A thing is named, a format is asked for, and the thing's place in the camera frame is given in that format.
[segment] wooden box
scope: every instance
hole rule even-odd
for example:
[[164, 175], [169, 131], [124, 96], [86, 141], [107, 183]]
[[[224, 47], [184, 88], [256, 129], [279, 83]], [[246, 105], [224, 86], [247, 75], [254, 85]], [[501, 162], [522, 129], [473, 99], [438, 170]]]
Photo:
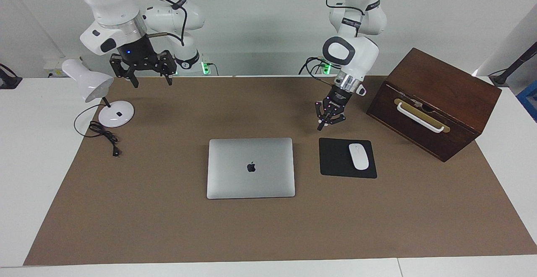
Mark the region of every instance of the wooden box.
[[368, 115], [445, 162], [481, 135], [500, 93], [412, 49], [386, 78]]

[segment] brown table surface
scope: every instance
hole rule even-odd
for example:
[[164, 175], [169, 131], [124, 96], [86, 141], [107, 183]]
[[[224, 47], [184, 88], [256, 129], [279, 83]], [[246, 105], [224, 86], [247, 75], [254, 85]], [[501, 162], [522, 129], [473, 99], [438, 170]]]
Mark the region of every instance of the brown table surface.
[[[365, 114], [383, 79], [322, 132], [310, 78], [116, 80], [123, 154], [83, 140], [25, 265], [537, 254], [475, 142], [442, 163]], [[257, 137], [293, 139], [297, 195], [207, 200], [209, 140]], [[320, 137], [371, 141], [378, 178], [321, 175]]]

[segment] laptop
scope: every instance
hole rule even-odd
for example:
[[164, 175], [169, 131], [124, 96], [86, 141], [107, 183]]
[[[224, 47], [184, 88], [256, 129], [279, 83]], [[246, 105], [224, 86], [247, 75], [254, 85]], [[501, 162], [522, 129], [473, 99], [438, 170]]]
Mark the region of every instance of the laptop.
[[208, 199], [295, 196], [290, 138], [209, 141]]

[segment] table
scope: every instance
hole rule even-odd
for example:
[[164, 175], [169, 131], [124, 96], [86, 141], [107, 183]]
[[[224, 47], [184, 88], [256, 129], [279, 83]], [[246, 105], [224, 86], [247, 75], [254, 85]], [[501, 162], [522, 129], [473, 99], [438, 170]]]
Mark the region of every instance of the table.
[[[336, 261], [230, 262], [215, 264], [21, 266], [65, 176], [82, 137], [73, 118], [85, 104], [68, 78], [26, 79], [0, 94], [0, 277], [31, 275], [339, 275], [339, 276], [535, 276], [537, 256], [361, 259]], [[88, 125], [92, 114], [79, 121]], [[516, 125], [515, 131], [505, 131]], [[534, 241], [537, 238], [537, 172], [533, 146], [537, 124], [508, 89], [503, 89], [485, 132], [478, 138]]]

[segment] box lid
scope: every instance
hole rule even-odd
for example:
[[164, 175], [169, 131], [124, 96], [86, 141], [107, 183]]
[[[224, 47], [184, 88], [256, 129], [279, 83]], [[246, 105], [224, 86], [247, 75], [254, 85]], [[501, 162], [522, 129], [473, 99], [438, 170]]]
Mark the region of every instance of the box lid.
[[483, 132], [501, 90], [418, 49], [386, 79], [452, 120]]

